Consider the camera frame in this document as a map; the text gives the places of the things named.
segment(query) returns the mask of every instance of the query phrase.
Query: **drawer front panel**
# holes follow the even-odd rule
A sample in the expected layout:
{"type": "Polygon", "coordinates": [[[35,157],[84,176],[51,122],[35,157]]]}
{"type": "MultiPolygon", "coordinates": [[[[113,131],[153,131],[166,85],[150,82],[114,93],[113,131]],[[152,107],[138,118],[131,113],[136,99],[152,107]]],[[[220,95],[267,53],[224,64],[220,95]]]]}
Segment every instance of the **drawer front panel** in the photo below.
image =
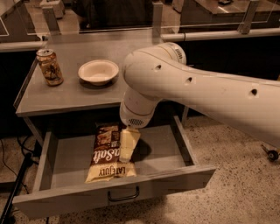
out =
{"type": "Polygon", "coordinates": [[[79,212],[202,188],[214,170],[210,165],[195,165],[148,176],[45,190],[17,196],[13,204],[31,219],[79,212]]]}

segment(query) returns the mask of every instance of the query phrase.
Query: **gray drawer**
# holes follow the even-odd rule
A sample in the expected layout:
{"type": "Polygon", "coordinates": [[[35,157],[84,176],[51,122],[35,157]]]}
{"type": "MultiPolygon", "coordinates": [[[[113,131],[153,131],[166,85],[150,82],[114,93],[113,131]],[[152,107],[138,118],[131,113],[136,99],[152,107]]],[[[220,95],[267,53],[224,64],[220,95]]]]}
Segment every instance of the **gray drawer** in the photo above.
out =
{"type": "Polygon", "coordinates": [[[31,194],[17,196],[13,205],[29,218],[79,212],[135,200],[203,188],[214,174],[199,165],[180,120],[141,129],[133,155],[137,176],[84,184],[93,154],[94,136],[45,136],[31,194]]]}

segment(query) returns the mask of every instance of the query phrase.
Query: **can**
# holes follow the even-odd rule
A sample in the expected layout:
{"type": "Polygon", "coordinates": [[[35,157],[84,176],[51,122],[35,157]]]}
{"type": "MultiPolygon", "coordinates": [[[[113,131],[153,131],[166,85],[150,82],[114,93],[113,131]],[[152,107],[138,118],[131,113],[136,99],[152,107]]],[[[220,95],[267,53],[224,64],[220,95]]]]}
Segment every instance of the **can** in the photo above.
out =
{"type": "Polygon", "coordinates": [[[48,86],[58,86],[63,82],[64,79],[53,49],[38,50],[37,60],[48,86]]]}

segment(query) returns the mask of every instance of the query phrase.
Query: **screw hole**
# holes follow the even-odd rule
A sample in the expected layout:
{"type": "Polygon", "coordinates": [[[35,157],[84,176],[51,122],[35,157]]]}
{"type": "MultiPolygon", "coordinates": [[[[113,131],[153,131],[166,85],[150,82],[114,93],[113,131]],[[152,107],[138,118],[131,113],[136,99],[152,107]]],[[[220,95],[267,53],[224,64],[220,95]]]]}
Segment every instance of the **screw hole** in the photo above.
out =
{"type": "Polygon", "coordinates": [[[190,84],[192,82],[193,78],[192,77],[189,77],[185,80],[185,84],[190,84]]]}
{"type": "Polygon", "coordinates": [[[252,95],[257,95],[257,90],[254,88],[251,90],[252,95]]]}
{"type": "Polygon", "coordinates": [[[156,66],[156,70],[160,70],[161,69],[161,65],[156,66]]]}

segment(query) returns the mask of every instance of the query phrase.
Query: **floor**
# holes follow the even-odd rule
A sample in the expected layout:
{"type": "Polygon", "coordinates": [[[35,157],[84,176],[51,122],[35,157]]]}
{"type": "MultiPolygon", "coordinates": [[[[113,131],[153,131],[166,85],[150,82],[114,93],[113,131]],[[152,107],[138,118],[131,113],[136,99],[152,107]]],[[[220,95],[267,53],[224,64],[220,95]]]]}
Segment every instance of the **floor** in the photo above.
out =
{"type": "MultiPolygon", "coordinates": [[[[172,13],[172,7],[166,6],[172,13]]],[[[66,12],[66,17],[74,14],[66,12]]],[[[179,15],[167,13],[164,17],[178,19],[179,15]]],[[[190,139],[194,155],[200,165],[214,165],[216,172],[204,189],[180,192],[172,195],[137,201],[120,206],[108,206],[81,213],[68,213],[49,219],[29,220],[16,207],[12,215],[16,223],[246,223],[277,224],[280,221],[280,161],[270,162],[262,148],[262,142],[216,122],[203,115],[189,116],[184,123],[185,133],[190,139]]],[[[16,137],[6,137],[0,143],[0,179],[13,181],[23,155],[16,137]]],[[[25,147],[33,149],[31,136],[25,147]]],[[[34,164],[26,173],[24,184],[32,192],[37,166],[34,164]]],[[[26,194],[22,188],[20,194],[26,194]]],[[[8,193],[0,193],[0,211],[3,211],[8,193]]]]}

